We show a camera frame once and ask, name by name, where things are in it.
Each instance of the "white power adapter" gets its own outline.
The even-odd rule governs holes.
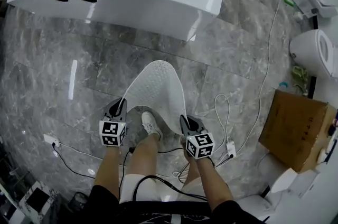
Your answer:
[[[228,156],[229,158],[235,158],[236,157],[236,149],[234,147],[234,142],[229,141],[227,143],[227,150],[228,150]]]
[[[55,143],[55,146],[56,147],[59,147],[60,146],[60,143],[59,143],[59,139],[56,138],[56,137],[53,137],[53,136],[50,136],[50,135],[46,135],[46,134],[43,134],[43,137],[44,137],[44,141],[49,143],[49,144],[53,144]]]

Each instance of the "black cable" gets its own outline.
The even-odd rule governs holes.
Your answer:
[[[84,177],[88,177],[88,178],[95,179],[95,177],[77,173],[77,172],[75,172],[74,170],[72,170],[70,167],[68,167],[67,164],[65,163],[65,161],[63,160],[61,154],[55,149],[55,143],[53,143],[52,146],[53,146],[54,151],[57,152],[57,154],[59,155],[59,157],[61,158],[61,160],[64,162],[65,166],[66,166],[71,172],[73,172],[73,173],[75,173],[75,174],[77,174],[77,175],[80,175],[80,176],[84,176]]]
[[[178,179],[179,179],[179,181],[180,181],[182,184],[184,184],[184,182],[181,181],[181,175],[182,175],[182,173],[185,171],[185,169],[186,169],[188,166],[189,166],[189,162],[188,162],[187,165],[185,165],[184,168],[182,168],[181,172],[179,173]]]
[[[169,151],[165,151],[165,152],[158,152],[159,154],[166,154],[166,153],[170,153],[170,152],[173,152],[173,151],[177,151],[177,150],[184,150],[184,148],[175,148],[175,149],[172,149],[172,150],[169,150]]]
[[[123,178],[124,178],[124,176],[125,176],[125,163],[126,163],[127,156],[128,156],[129,153],[130,153],[130,151],[128,151],[128,152],[126,153],[126,157],[125,157],[125,159],[124,159],[124,161],[123,161],[122,178],[121,178],[120,186],[118,187],[118,190],[119,190],[119,193],[120,193],[120,197],[121,197],[121,185],[122,185]]]
[[[134,194],[133,194],[133,201],[136,201],[136,196],[137,196],[137,190],[140,186],[140,184],[145,181],[146,179],[149,179],[149,178],[152,178],[152,179],[157,179],[159,181],[161,181],[162,183],[164,183],[165,185],[169,186],[172,190],[175,190],[176,192],[180,193],[180,194],[183,194],[183,195],[187,195],[187,196],[190,196],[190,197],[193,197],[193,198],[197,198],[197,199],[200,199],[200,200],[203,200],[203,201],[207,201],[206,197],[204,196],[201,196],[201,195],[195,195],[195,194],[188,194],[188,193],[184,193],[183,191],[177,189],[176,187],[174,187],[172,184],[170,184],[168,181],[158,177],[158,176],[155,176],[155,175],[148,175],[148,176],[145,176],[144,178],[142,178],[136,185],[135,187],[135,190],[134,190]]]
[[[222,161],[221,163],[219,163],[216,167],[222,165],[224,162],[228,161],[229,159],[231,159],[231,157],[228,157],[227,159],[225,159],[224,161]]]

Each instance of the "cardboard box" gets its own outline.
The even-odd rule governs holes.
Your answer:
[[[305,172],[327,148],[336,114],[327,103],[277,90],[259,141],[288,167]]]

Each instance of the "white curved panel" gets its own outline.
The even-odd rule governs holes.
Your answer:
[[[184,93],[173,66],[166,61],[153,61],[137,76],[123,96],[127,112],[137,106],[155,110],[168,127],[182,134],[180,116],[185,112]]]

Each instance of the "power cord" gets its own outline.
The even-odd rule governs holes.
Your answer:
[[[259,119],[259,116],[260,116],[260,111],[261,111],[261,98],[260,98],[260,96],[261,96],[262,89],[263,89],[264,83],[265,83],[265,81],[266,81],[266,78],[267,78],[267,76],[268,76],[269,65],[270,65],[270,53],[271,53],[271,52],[270,52],[271,34],[272,34],[272,31],[273,31],[273,28],[274,28],[274,23],[275,23],[275,19],[276,19],[277,13],[278,13],[278,9],[279,9],[280,2],[281,2],[281,0],[278,1],[277,9],[276,9],[276,11],[275,11],[275,15],[274,15],[273,22],[272,22],[271,29],[270,29],[270,33],[269,33],[269,41],[268,41],[268,51],[269,51],[269,55],[268,55],[268,65],[267,65],[267,69],[266,69],[266,73],[265,73],[265,76],[264,76],[264,80],[263,80],[262,86],[260,87],[260,90],[259,90],[259,95],[258,95],[259,108],[258,108],[257,118],[256,118],[256,120],[255,120],[255,123],[253,124],[252,129],[251,129],[250,132],[249,132],[249,135],[246,137],[244,143],[243,143],[242,146],[238,149],[238,151],[236,151],[237,154],[238,154],[238,153],[242,150],[242,148],[245,146],[245,144],[246,144],[247,140],[249,139],[250,135],[252,134],[252,131],[254,130],[254,128],[255,128],[255,126],[256,126],[256,124],[257,124],[257,121],[258,121],[258,119]],[[215,97],[215,101],[214,101],[215,110],[216,110],[216,98],[217,98],[219,95],[217,95],[217,96]],[[221,124],[221,126],[223,127],[223,130],[224,130],[224,126],[223,126],[223,124],[222,124],[222,122],[221,122],[221,120],[220,120],[220,118],[219,118],[219,116],[218,116],[218,114],[217,114],[217,111],[216,111],[216,115],[217,115],[217,118],[218,118],[218,120],[219,120],[219,122],[220,122],[220,124]],[[221,144],[221,146],[224,144],[224,141],[225,141],[226,139],[228,139],[228,138],[227,138],[227,134],[228,134],[227,131],[224,130],[224,140],[223,140],[223,143]],[[225,157],[226,155],[224,155],[224,156],[222,157],[222,159],[220,160],[220,163],[218,163],[218,164],[216,165],[216,167],[221,166],[221,165],[225,164],[227,161],[230,161],[230,160],[231,160],[231,158],[228,158],[228,159],[226,159],[226,160],[223,161],[223,159],[224,159],[224,157]]]
[[[125,159],[123,160],[122,178],[121,178],[120,186],[118,187],[120,195],[121,195],[122,181],[123,181],[123,178],[125,177],[125,166],[126,166],[125,163],[126,163],[126,160],[127,160],[127,156],[128,156],[129,153],[133,154],[134,151],[135,151],[135,148],[134,147],[130,147],[129,151],[126,153]]]
[[[85,155],[94,157],[94,158],[99,159],[99,160],[103,160],[102,158],[99,158],[99,157],[96,157],[96,156],[94,156],[94,155],[87,154],[87,153],[85,153],[85,152],[79,151],[79,150],[77,150],[77,149],[75,149],[75,148],[73,148],[73,147],[71,147],[71,146],[68,146],[68,145],[66,145],[66,144],[63,144],[63,143],[61,143],[61,142],[60,142],[60,145],[65,146],[65,147],[67,147],[67,148],[70,148],[70,149],[72,149],[72,150],[74,150],[74,151],[76,151],[76,152],[78,152],[78,153],[85,154]],[[65,166],[66,166],[70,171],[72,171],[73,173],[75,173],[75,174],[77,174],[77,175],[81,175],[81,176],[84,176],[84,177],[89,177],[89,178],[95,179],[94,177],[91,177],[91,176],[88,176],[88,175],[84,175],[84,174],[77,173],[77,172],[73,171],[71,168],[69,168],[69,167],[67,166],[67,164],[65,163],[64,159],[62,158],[62,156],[60,155],[60,153],[55,149],[55,143],[53,143],[52,146],[53,146],[54,151],[56,151],[56,153],[59,155],[59,157],[60,157],[60,158],[62,159],[62,161],[64,162]],[[171,149],[171,150],[169,150],[169,151],[158,152],[158,153],[159,153],[159,154],[165,154],[165,153],[170,153],[170,152],[173,152],[173,151],[183,150],[183,149],[184,149],[184,148],[180,147],[180,148],[175,148],[175,149]],[[134,147],[130,147],[128,153],[133,153],[134,150],[135,150]],[[126,154],[126,157],[125,157],[125,159],[124,159],[124,161],[123,161],[123,165],[119,164],[119,166],[122,166],[122,167],[123,167],[123,169],[122,169],[122,171],[123,171],[123,177],[124,177],[124,170],[125,170],[125,162],[126,162],[126,160],[127,160],[127,155],[128,155],[128,153]],[[159,176],[162,176],[162,177],[165,177],[165,178],[175,178],[175,177],[164,176],[164,175],[161,175],[161,174],[159,174]]]
[[[67,164],[65,163],[65,161],[63,160],[61,154],[55,149],[55,143],[54,143],[54,142],[53,142],[52,146],[53,146],[54,151],[56,151],[56,153],[59,155],[59,157],[61,158],[61,160],[62,160],[63,163],[65,164],[65,166],[66,166],[71,172],[73,172],[73,173],[75,173],[75,174],[77,174],[77,175],[80,175],[80,176],[84,176],[84,177],[88,177],[88,178],[95,179],[95,177],[88,176],[88,175],[84,175],[84,174],[81,174],[81,173],[77,173],[77,172],[75,172],[74,170],[72,170],[70,167],[68,167]]]
[[[135,187],[135,190],[134,190],[134,194],[133,194],[133,201],[136,201],[136,196],[137,196],[137,190],[140,186],[140,184],[145,181],[146,179],[157,179],[159,180],[160,182],[164,183],[165,185],[167,185],[168,187],[170,187],[172,190],[180,193],[180,194],[183,194],[183,195],[187,195],[187,196],[190,196],[190,197],[193,197],[193,198],[197,198],[197,199],[200,199],[202,201],[207,201],[206,197],[204,196],[201,196],[201,195],[197,195],[197,194],[188,194],[188,193],[184,193],[183,191],[179,190],[178,188],[174,187],[172,184],[170,184],[168,181],[158,177],[158,176],[155,176],[155,175],[149,175],[149,176],[145,176],[144,178],[142,178],[136,185]]]
[[[170,153],[170,152],[177,151],[177,150],[184,150],[184,148],[180,147],[180,148],[175,148],[175,149],[172,149],[172,150],[169,150],[169,151],[158,152],[158,153],[159,154],[166,154],[166,153]]]

